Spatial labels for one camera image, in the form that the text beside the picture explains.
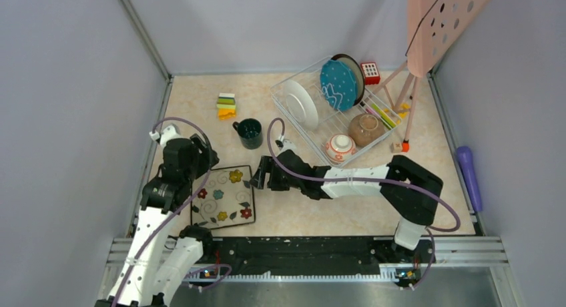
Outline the square floral ceramic plate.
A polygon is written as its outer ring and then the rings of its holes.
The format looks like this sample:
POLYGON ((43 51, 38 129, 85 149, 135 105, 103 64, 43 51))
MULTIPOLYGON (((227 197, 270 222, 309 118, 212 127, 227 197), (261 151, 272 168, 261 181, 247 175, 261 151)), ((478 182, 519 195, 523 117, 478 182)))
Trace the square floral ceramic plate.
POLYGON ((254 188, 249 165, 217 168, 190 205, 190 223, 209 230, 253 224, 254 188))

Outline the dark green ceramic mug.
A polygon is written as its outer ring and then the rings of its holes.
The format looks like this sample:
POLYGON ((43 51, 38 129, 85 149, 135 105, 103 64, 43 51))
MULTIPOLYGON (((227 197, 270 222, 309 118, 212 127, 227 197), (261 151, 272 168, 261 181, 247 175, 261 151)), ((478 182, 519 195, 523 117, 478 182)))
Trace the dark green ceramic mug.
POLYGON ((254 118, 235 121, 232 127, 246 149, 258 149, 263 143, 262 125, 254 118))

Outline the orange patterned white bowl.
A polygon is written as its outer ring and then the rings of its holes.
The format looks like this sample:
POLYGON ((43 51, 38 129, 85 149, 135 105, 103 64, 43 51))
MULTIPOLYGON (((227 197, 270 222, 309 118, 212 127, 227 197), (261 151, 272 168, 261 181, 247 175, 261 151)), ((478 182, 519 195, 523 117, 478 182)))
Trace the orange patterned white bowl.
POLYGON ((351 159, 357 153, 357 148, 350 136, 336 134, 326 142, 324 153, 333 163, 341 164, 351 159))

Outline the round white plate red lettering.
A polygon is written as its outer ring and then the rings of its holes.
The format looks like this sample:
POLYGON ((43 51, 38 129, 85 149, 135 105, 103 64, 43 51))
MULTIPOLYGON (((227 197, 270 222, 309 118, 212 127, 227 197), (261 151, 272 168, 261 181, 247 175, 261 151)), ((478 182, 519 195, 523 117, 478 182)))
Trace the round white plate red lettering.
POLYGON ((305 130, 318 127, 318 112, 313 99, 306 89, 294 80, 284 82, 284 99, 292 117, 305 130))

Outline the brown speckled ceramic bowl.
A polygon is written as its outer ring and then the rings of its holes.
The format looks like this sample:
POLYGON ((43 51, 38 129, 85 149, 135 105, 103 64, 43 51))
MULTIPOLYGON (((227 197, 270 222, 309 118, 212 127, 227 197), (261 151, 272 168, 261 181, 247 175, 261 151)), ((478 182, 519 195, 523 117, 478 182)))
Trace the brown speckled ceramic bowl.
POLYGON ((348 125, 348 135, 358 147, 366 147, 384 133, 382 121, 370 113, 355 116, 348 125))

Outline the red-rimmed cream round plate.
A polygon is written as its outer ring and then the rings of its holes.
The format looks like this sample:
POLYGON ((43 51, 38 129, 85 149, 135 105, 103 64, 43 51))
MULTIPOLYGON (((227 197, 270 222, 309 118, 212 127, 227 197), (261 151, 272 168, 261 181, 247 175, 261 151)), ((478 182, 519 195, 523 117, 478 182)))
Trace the red-rimmed cream round plate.
POLYGON ((339 53, 331 57, 331 60, 340 61, 347 65, 354 74, 356 80, 356 99, 354 100, 354 106, 358 105, 363 98, 365 90, 365 77, 360 65, 351 56, 345 53, 339 53))

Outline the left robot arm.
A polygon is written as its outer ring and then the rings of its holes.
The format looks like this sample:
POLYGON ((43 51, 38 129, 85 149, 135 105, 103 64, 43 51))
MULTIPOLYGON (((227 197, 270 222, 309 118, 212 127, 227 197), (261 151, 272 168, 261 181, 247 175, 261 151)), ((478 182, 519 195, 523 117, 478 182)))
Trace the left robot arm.
POLYGON ((174 249, 163 259, 171 227, 180 212, 199 192, 197 179, 205 180, 219 162, 206 135, 169 139, 158 174, 142 191, 138 223, 127 258, 106 298, 96 306, 169 306, 174 294, 196 262, 214 254, 212 233, 187 225, 174 249))

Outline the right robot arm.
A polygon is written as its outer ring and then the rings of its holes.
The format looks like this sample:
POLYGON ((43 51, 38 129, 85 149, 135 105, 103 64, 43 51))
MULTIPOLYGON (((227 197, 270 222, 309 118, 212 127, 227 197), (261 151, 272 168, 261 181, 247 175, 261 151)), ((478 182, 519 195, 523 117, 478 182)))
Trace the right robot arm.
POLYGON ((393 156, 381 166, 342 169, 311 166, 292 150, 277 157, 262 156, 249 184, 278 192, 294 188, 312 200, 384 198, 400 215, 391 252, 401 262, 418 254, 420 237, 435 220, 444 186, 440 177, 403 155, 393 156))

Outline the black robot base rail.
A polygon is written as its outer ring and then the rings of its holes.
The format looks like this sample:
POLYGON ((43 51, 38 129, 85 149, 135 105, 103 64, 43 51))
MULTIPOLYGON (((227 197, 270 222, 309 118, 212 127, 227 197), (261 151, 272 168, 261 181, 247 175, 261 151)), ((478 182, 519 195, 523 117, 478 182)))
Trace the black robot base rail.
POLYGON ((425 263, 433 254, 431 239, 421 239, 413 250, 395 244, 391 236, 289 236, 223 237, 205 246, 198 260, 205 263, 228 263, 250 258, 368 258, 380 263, 425 263))

